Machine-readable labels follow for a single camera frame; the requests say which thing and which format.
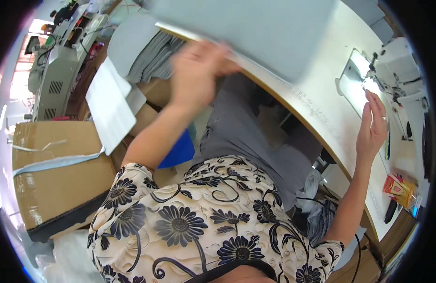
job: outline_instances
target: woman's right hand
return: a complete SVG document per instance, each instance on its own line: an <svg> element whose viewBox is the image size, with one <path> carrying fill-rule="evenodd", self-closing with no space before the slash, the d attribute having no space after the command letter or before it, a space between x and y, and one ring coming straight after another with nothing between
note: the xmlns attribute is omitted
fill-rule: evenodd
<svg viewBox="0 0 436 283"><path fill-rule="evenodd" d="M386 110L378 95L365 90L365 96L368 102L364 105L357 138L357 167L370 169L375 155L386 140L387 121L382 119L386 117Z"/></svg>

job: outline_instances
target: white table top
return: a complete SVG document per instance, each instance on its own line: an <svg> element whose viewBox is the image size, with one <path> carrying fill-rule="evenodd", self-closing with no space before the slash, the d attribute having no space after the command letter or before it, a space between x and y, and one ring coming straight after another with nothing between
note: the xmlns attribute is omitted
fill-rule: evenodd
<svg viewBox="0 0 436 283"><path fill-rule="evenodd" d="M184 38L200 39L198 35L174 26L163 23L156 25ZM356 139L361 119L347 99L337 93L335 79L342 74L353 48L372 54L378 52L381 45L382 42L370 27L344 3L339 2L308 70L295 85L280 80L248 59L232 59L308 127L333 156L345 176L351 179L355 171ZM396 212L390 223L384 223L390 203L390 198L383 194L386 177L383 151L383 156L377 155L372 165L365 200L366 211L379 240L386 235L398 216Z"/></svg>

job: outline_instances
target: gray pants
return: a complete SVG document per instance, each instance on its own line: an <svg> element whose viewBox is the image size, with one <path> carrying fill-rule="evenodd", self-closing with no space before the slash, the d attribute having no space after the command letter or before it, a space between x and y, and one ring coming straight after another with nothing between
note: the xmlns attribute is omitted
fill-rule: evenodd
<svg viewBox="0 0 436 283"><path fill-rule="evenodd" d="M224 155L243 156L272 178L284 210L288 211L295 205L296 192L304 187L306 176L323 147L299 123L286 143L271 149L255 114L261 90L241 73L224 80L192 163Z"/></svg>

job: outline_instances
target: black strip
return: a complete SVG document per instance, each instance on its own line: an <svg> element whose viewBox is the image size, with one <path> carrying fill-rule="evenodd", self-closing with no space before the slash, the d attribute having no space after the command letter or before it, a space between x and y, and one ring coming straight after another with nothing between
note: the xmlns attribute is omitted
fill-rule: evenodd
<svg viewBox="0 0 436 283"><path fill-rule="evenodd" d="M101 204L105 201L108 193L109 190L68 212L64 212L35 228L29 229L29 237L33 242L46 243L52 235L64 231L76 223L85 222L89 215L98 210Z"/></svg>
<svg viewBox="0 0 436 283"><path fill-rule="evenodd" d="M220 265L212 270L209 270L207 272L204 272L198 276L191 278L190 280L186 281L186 283L210 282L210 281L213 281L217 278L220 278L221 276L225 275L226 273L231 272L232 270L239 267L240 265L249 265L249 266L252 266L254 268L257 268L260 271L262 271L263 273L265 273L268 278L277 282L276 272L274 271L274 269L268 263L266 263L258 258L254 258L254 259L249 259L249 260L244 260L244 261L239 261L239 260L232 261L230 263Z"/></svg>

